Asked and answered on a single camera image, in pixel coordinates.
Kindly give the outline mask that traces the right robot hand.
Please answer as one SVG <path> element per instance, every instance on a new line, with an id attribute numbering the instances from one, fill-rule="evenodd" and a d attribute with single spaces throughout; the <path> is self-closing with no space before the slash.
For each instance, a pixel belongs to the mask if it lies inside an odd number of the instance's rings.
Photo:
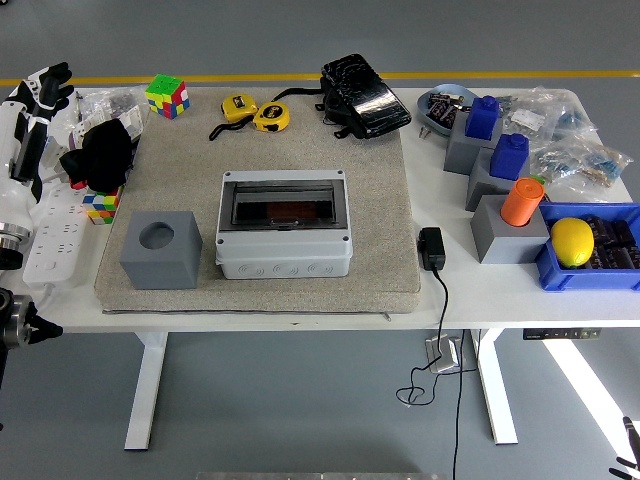
<path id="1" fill-rule="evenodd" d="M 622 471 L 616 468 L 609 468 L 608 471 L 611 475 L 624 480 L 634 480 L 639 478 L 639 461 L 640 461 L 640 438 L 639 432 L 636 430 L 634 423 L 628 416 L 622 418 L 623 425 L 626 430 L 631 452 L 635 461 L 631 462 L 622 457 L 617 457 L 616 461 L 627 468 L 626 471 Z"/>

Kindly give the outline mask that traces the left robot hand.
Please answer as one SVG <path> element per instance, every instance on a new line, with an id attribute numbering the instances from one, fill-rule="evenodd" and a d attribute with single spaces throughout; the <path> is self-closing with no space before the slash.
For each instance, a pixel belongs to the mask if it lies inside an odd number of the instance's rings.
<path id="1" fill-rule="evenodd" d="M 48 128 L 69 105 L 74 87 L 66 62 L 23 79 L 1 103 L 1 222 L 31 230 L 30 210 L 39 202 L 39 164 Z"/>

